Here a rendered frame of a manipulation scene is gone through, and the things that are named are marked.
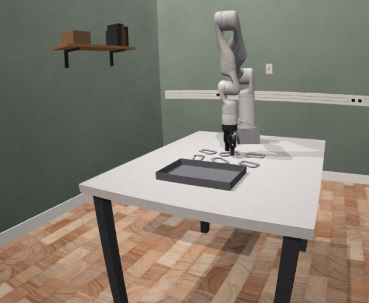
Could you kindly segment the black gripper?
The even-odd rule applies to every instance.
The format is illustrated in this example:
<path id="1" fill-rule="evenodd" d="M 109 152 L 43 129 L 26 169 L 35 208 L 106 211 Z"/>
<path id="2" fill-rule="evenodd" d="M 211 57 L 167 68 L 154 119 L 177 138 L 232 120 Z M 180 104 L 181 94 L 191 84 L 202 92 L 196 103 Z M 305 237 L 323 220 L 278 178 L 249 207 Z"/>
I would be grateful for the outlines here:
<path id="1" fill-rule="evenodd" d="M 236 135 L 234 135 L 233 132 L 237 131 L 237 124 L 236 125 L 223 125 L 222 124 L 222 130 L 223 130 L 223 141 L 225 140 L 225 151 L 229 151 L 229 148 L 230 148 L 230 156 L 234 156 L 235 147 L 236 147 Z"/>

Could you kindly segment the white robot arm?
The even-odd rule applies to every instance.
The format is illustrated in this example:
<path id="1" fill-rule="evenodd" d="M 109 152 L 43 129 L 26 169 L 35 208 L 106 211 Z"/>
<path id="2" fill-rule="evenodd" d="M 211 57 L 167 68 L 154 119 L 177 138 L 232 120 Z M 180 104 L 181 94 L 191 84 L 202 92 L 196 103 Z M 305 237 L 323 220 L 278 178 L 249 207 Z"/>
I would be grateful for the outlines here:
<path id="1" fill-rule="evenodd" d="M 243 128 L 255 127 L 254 70 L 240 68 L 247 52 L 237 12 L 233 10 L 216 12 L 214 26 L 221 60 L 221 74 L 232 79 L 222 80 L 218 84 L 222 102 L 222 124 L 239 124 Z M 223 31 L 234 32 L 228 44 Z M 249 86 L 240 91 L 240 84 Z M 236 95 L 239 95 L 239 118 L 237 118 L 237 103 L 227 98 L 227 96 Z"/>

